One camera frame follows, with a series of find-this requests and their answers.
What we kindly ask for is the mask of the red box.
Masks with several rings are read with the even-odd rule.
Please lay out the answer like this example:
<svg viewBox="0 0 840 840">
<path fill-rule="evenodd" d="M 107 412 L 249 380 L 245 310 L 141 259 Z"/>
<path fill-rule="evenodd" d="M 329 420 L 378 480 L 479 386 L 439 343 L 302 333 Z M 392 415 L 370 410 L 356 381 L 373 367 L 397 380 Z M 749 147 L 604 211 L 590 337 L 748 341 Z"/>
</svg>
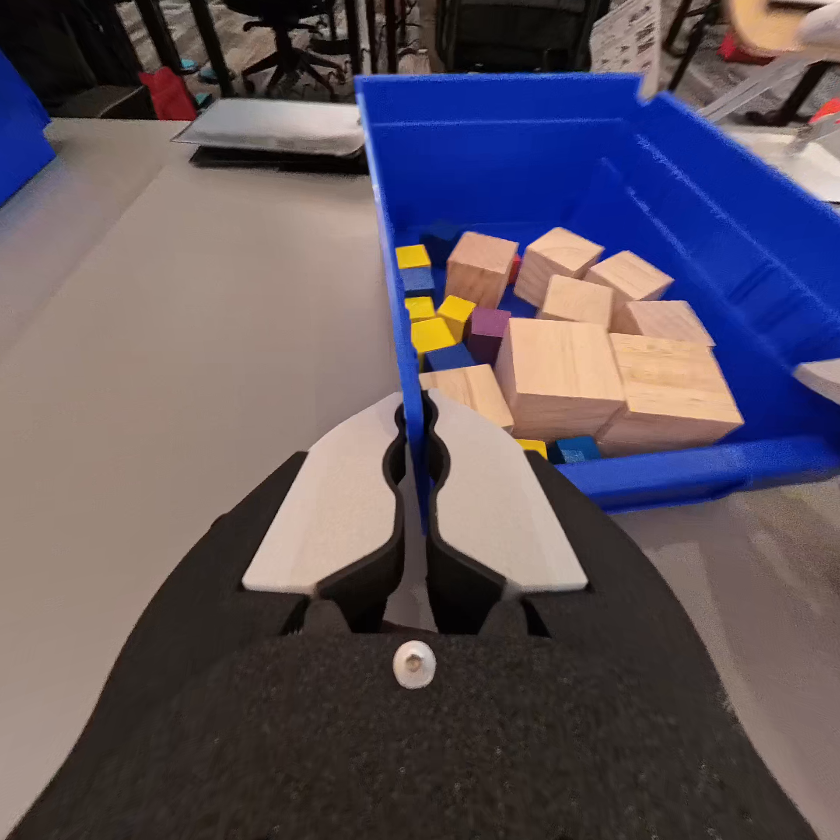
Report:
<svg viewBox="0 0 840 840">
<path fill-rule="evenodd" d="M 763 56 L 748 49 L 731 28 L 727 30 L 717 49 L 717 56 L 727 63 L 759 67 L 768 65 L 772 60 L 771 56 Z"/>
</svg>

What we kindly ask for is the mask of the blue plastic box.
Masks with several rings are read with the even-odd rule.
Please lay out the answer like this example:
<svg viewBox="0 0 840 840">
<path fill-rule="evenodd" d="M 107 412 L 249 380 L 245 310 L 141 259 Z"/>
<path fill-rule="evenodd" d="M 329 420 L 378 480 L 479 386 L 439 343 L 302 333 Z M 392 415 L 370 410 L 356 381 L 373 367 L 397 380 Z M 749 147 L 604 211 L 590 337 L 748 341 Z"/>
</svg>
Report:
<svg viewBox="0 0 840 840">
<path fill-rule="evenodd" d="M 49 124 L 35 93 L 1 54 L 1 204 L 56 158 L 45 136 Z"/>
</svg>

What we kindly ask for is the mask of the blue plastic bin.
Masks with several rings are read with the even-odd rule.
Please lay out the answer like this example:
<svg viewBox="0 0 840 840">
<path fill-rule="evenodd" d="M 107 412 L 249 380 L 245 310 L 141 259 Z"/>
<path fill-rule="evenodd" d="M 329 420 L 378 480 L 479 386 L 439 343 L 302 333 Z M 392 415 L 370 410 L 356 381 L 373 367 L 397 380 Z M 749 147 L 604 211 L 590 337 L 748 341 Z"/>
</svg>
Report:
<svg viewBox="0 0 840 840">
<path fill-rule="evenodd" d="M 838 357 L 838 214 L 630 75 L 366 76 L 364 127 L 422 516 L 424 408 L 395 248 L 437 221 L 526 245 L 569 228 L 632 250 L 695 309 L 744 425 L 685 454 L 561 465 L 608 513 L 838 477 L 838 405 L 793 377 Z"/>
</svg>

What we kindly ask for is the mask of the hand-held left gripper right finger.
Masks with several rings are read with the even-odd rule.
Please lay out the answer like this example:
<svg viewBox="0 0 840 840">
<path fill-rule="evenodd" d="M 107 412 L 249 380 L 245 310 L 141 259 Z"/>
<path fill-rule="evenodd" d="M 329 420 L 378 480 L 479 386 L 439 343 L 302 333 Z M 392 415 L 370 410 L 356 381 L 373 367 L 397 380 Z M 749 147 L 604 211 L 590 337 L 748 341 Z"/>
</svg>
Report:
<svg viewBox="0 0 840 840">
<path fill-rule="evenodd" d="M 427 593 L 441 634 L 477 634 L 499 602 L 582 592 L 587 576 L 526 452 L 440 389 L 425 393 Z"/>
</svg>

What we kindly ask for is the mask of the black office chair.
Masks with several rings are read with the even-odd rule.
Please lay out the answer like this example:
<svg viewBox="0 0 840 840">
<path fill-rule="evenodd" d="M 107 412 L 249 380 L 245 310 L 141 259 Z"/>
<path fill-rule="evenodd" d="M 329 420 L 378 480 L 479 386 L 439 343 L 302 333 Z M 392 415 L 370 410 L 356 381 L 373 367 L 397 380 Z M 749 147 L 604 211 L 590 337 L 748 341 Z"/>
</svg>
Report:
<svg viewBox="0 0 840 840">
<path fill-rule="evenodd" d="M 438 1 L 435 50 L 459 72 L 588 71 L 610 1 Z"/>
<path fill-rule="evenodd" d="M 224 1 L 231 12 L 249 18 L 243 26 L 244 32 L 253 28 L 266 28 L 274 37 L 274 52 L 240 73 L 245 92 L 249 96 L 256 93 L 252 76 L 272 68 L 274 71 L 264 91 L 266 98 L 280 98 L 280 94 L 292 90 L 301 77 L 309 77 L 327 92 L 330 102 L 338 100 L 333 85 L 318 72 L 317 67 L 333 70 L 339 83 L 344 83 L 342 67 L 308 49 L 295 47 L 291 40 L 291 33 L 307 28 L 306 22 L 310 18 L 332 16 L 335 4 L 335 1 Z"/>
</svg>

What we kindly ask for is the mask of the picture-printed paper sheet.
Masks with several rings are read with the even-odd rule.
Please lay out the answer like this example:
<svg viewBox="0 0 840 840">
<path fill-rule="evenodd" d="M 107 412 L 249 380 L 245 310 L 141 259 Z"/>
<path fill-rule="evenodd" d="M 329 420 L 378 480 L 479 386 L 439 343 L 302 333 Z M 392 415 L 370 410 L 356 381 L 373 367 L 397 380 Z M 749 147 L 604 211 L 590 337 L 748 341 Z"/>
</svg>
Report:
<svg viewBox="0 0 840 840">
<path fill-rule="evenodd" d="M 611 2 L 591 30 L 591 72 L 638 76 L 639 96 L 654 97 L 659 85 L 661 18 L 661 1 Z"/>
</svg>

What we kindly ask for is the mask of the pile of wooden coloured cubes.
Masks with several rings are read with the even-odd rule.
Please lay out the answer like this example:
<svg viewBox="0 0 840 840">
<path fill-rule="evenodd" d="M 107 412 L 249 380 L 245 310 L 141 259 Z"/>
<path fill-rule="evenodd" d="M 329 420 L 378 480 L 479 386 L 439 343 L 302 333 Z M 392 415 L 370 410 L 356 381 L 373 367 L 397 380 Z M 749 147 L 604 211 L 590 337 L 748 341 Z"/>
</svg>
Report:
<svg viewBox="0 0 840 840">
<path fill-rule="evenodd" d="M 436 224 L 396 248 L 415 377 L 524 448 L 594 458 L 714 445 L 744 423 L 679 281 L 554 227 L 524 249 Z"/>
</svg>

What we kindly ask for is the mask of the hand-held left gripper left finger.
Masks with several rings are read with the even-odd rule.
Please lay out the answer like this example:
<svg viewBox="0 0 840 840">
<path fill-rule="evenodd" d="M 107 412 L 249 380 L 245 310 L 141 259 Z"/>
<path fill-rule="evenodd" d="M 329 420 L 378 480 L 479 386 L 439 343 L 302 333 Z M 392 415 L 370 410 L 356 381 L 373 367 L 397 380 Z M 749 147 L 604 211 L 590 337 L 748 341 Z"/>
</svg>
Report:
<svg viewBox="0 0 840 840">
<path fill-rule="evenodd" d="M 241 585 L 333 602 L 374 633 L 404 573 L 403 398 L 394 392 L 302 454 Z"/>
</svg>

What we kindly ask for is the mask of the grey flat pad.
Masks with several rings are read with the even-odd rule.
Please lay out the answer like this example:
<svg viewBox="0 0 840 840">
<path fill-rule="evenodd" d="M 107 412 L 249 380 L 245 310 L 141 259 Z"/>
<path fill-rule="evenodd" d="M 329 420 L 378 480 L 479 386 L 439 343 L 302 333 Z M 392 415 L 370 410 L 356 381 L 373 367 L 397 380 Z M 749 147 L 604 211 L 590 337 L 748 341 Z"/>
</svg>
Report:
<svg viewBox="0 0 840 840">
<path fill-rule="evenodd" d="M 193 147 L 190 162 L 203 169 L 369 173 L 361 114 L 348 103 L 223 99 L 171 141 Z"/>
</svg>

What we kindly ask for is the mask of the red bag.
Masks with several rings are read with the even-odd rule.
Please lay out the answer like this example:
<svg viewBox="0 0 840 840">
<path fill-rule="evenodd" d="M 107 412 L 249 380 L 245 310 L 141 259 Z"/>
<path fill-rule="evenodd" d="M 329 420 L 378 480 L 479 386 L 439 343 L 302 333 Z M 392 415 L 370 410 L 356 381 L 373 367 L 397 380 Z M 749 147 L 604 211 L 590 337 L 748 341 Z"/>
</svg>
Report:
<svg viewBox="0 0 840 840">
<path fill-rule="evenodd" d="M 192 122 L 196 119 L 197 108 L 193 96 L 183 78 L 172 68 L 164 66 L 152 72 L 143 71 L 139 79 L 150 93 L 158 120 Z"/>
</svg>

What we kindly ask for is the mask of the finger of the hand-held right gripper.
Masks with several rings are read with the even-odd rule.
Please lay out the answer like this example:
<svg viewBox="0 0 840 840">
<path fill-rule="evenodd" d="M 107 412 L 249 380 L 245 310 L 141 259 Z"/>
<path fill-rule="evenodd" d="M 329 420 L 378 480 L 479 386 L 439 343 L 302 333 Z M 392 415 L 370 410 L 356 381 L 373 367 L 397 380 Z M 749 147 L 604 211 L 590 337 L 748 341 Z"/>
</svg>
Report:
<svg viewBox="0 0 840 840">
<path fill-rule="evenodd" d="M 819 360 L 798 364 L 793 377 L 815 394 L 839 405 L 840 359 Z"/>
</svg>

